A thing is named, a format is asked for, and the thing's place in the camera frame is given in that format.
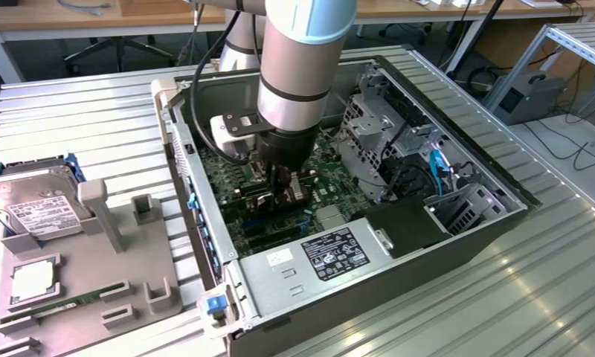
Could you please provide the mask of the graphics card with black fan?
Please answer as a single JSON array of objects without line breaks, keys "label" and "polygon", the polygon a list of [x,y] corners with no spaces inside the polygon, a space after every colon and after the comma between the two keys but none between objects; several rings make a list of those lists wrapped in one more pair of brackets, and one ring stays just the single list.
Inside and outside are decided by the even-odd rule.
[{"label": "graphics card with black fan", "polygon": [[241,187],[240,191],[241,195],[236,200],[236,212],[237,216],[245,221],[252,219],[267,219],[279,216],[283,213],[289,213],[305,208],[311,202],[309,201],[305,205],[287,204],[283,202],[273,204],[272,188],[265,182],[257,182],[255,185]]}]

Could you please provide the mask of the black expansion slot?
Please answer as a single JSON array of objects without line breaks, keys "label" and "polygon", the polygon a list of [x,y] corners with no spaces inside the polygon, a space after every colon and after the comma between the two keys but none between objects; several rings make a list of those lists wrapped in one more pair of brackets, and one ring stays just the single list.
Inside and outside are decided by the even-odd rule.
[{"label": "black expansion slot", "polygon": [[304,233],[301,233],[300,235],[295,235],[291,238],[283,239],[281,241],[273,242],[273,243],[267,244],[267,245],[251,245],[249,244],[249,248],[251,248],[252,252],[259,252],[259,251],[275,248],[276,246],[283,245],[283,244],[285,244],[288,242],[292,242],[292,241],[295,241],[295,240],[297,240],[297,239],[300,239],[303,237],[304,237]]},{"label": "black expansion slot", "polygon": [[287,228],[283,228],[272,233],[259,234],[253,237],[248,238],[251,245],[267,245],[273,242],[281,241],[283,239],[291,238],[295,235],[300,235],[303,233],[301,225],[292,225]]}]

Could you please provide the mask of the blue expansion slot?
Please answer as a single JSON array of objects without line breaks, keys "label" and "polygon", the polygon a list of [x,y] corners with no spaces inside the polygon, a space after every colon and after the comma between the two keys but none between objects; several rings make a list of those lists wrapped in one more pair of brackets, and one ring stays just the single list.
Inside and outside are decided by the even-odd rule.
[{"label": "blue expansion slot", "polygon": [[243,229],[249,229],[253,227],[259,227],[267,224],[279,224],[281,227],[288,227],[292,225],[307,226],[311,222],[309,218],[295,220],[295,219],[252,219],[247,222],[243,222],[240,227]]}]

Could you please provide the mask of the open dark PC case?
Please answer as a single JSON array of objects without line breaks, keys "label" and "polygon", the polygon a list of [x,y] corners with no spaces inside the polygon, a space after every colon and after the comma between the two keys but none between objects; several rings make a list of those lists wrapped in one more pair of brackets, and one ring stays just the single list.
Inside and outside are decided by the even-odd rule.
[{"label": "open dark PC case", "polygon": [[[428,152],[431,175],[439,186],[435,195],[479,183],[499,196],[512,197],[524,208],[428,248],[394,258],[394,265],[385,271],[321,301],[285,315],[263,319],[240,267],[240,260],[247,257],[239,255],[233,246],[199,155],[205,147],[239,167],[249,163],[253,152],[260,156],[256,147],[244,158],[227,155],[211,134],[213,116],[257,113],[257,90],[259,73],[253,69],[173,77],[152,83],[157,120],[168,133],[164,141],[172,155],[169,167],[179,176],[176,193],[187,208],[187,226],[203,252],[201,274],[207,290],[197,299],[203,331],[225,343],[229,357],[265,357],[280,353],[456,269],[495,238],[518,226],[539,205],[538,199],[422,90],[418,79],[381,56],[344,59],[337,65],[319,133],[324,130],[341,135],[341,120],[352,95],[407,98],[438,128]],[[224,311],[208,314],[205,300],[215,295],[225,295],[229,305]]]}]

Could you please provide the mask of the green RAM stick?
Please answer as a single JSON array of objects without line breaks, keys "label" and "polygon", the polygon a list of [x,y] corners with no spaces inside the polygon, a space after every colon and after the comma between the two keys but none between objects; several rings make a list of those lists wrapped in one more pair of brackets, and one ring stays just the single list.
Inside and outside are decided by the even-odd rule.
[{"label": "green RAM stick", "polygon": [[101,294],[102,293],[100,291],[89,292],[48,305],[28,308],[25,310],[21,310],[20,312],[14,312],[13,314],[0,317],[0,323],[6,324],[22,318],[42,318],[45,316],[53,315],[81,305],[96,302],[97,300],[100,300]]}]

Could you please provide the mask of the perforated metal drive cage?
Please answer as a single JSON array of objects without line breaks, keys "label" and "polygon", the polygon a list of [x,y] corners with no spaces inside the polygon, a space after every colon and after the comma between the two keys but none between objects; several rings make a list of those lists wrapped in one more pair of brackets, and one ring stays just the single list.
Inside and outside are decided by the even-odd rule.
[{"label": "perforated metal drive cage", "polygon": [[351,96],[339,152],[361,191],[376,203],[439,193],[428,164],[436,131],[407,98]]}]

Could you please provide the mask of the black office chair base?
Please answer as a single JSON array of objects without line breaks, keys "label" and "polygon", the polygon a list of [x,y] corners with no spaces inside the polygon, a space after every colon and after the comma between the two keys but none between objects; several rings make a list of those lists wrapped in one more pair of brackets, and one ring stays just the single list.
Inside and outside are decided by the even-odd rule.
[{"label": "black office chair base", "polygon": [[430,22],[390,23],[376,32],[375,36],[368,35],[367,25],[359,25],[353,34],[359,39],[383,45],[403,44],[416,48],[427,44],[427,37],[431,30],[432,24]]},{"label": "black office chair base", "polygon": [[147,35],[147,43],[134,40],[133,36],[112,36],[102,40],[98,40],[96,37],[90,37],[89,43],[90,45],[86,46],[81,51],[77,51],[73,54],[62,57],[64,66],[70,75],[80,74],[80,66],[77,64],[80,60],[82,60],[92,54],[106,50],[108,48],[112,48],[114,52],[114,63],[117,72],[122,72],[125,68],[124,56],[126,48],[132,48],[144,54],[149,54],[155,57],[165,59],[169,67],[173,67],[176,64],[173,55],[156,47],[156,36],[152,34]]}]

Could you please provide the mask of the black plastic air shroud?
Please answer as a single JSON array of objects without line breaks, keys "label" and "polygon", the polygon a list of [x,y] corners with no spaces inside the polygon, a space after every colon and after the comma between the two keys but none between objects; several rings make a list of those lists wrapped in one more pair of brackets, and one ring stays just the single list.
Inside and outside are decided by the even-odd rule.
[{"label": "black plastic air shroud", "polygon": [[380,203],[351,215],[351,219],[367,218],[373,230],[381,230],[392,243],[388,252],[399,258],[422,248],[451,238],[424,209],[424,202],[415,197]]}]

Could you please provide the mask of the silver hard disk drive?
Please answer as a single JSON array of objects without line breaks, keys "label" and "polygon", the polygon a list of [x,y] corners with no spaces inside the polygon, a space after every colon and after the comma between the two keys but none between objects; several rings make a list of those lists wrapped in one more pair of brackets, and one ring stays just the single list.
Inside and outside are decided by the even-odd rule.
[{"label": "silver hard disk drive", "polygon": [[0,173],[0,222],[12,234],[46,241],[76,234],[93,217],[78,201],[78,179],[68,164],[8,167]]}]

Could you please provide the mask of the silver CPU chip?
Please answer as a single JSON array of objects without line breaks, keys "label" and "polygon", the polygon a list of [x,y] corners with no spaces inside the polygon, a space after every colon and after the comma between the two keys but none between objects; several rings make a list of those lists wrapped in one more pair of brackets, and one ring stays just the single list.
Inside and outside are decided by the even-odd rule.
[{"label": "silver CPU chip", "polygon": [[18,303],[54,291],[54,263],[49,260],[13,269],[12,300]]}]

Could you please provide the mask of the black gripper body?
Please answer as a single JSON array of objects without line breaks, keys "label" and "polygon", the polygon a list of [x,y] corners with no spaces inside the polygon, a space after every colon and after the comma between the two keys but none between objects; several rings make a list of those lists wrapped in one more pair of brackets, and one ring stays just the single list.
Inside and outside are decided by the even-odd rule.
[{"label": "black gripper body", "polygon": [[256,148],[265,164],[267,173],[277,170],[295,172],[311,157],[319,129],[301,131],[273,129],[256,134]]}]

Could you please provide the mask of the aluminium frame table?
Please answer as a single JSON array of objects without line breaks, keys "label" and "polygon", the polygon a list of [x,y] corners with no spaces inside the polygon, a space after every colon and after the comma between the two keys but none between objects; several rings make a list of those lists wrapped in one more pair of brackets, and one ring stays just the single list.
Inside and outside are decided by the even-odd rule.
[{"label": "aluminium frame table", "polygon": [[[563,51],[568,51],[578,55],[588,64],[595,66],[595,22],[544,25],[535,35],[527,50],[518,59],[516,64],[512,66],[512,69],[507,75],[500,77],[491,92],[484,97],[484,107],[491,113],[511,88],[514,79],[520,74],[530,72],[527,67],[536,64],[534,56],[547,40],[556,44],[555,52],[550,57],[551,59],[554,59]],[[594,101],[595,90],[586,103],[578,108],[578,111],[583,112]]]}]

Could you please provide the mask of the silver power supply unit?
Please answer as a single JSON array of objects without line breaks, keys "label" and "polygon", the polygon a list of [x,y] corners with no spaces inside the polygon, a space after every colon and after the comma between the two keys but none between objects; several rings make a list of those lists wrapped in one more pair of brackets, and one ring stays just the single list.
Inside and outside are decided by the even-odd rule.
[{"label": "silver power supply unit", "polygon": [[383,230],[361,218],[244,258],[257,315],[285,315],[376,276],[394,265],[392,248]]}]

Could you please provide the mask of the blue disk carrier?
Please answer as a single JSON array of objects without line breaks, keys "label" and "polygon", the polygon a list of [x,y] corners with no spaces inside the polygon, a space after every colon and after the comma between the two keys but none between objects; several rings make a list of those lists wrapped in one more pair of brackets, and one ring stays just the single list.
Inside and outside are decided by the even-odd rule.
[{"label": "blue disk carrier", "polygon": [[14,174],[29,170],[41,170],[58,166],[66,167],[70,170],[77,182],[86,180],[78,165],[77,157],[70,152],[65,155],[56,155],[28,161],[14,161],[6,164],[0,162],[0,175]]}]

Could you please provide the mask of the metal disk bay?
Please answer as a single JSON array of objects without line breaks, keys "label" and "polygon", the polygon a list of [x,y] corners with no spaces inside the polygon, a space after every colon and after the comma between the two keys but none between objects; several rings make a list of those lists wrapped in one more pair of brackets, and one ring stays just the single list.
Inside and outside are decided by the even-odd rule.
[{"label": "metal disk bay", "polygon": [[503,219],[524,208],[512,197],[499,196],[479,183],[470,183],[442,196],[430,196],[423,203],[442,231],[451,236],[466,233],[480,224]]}]

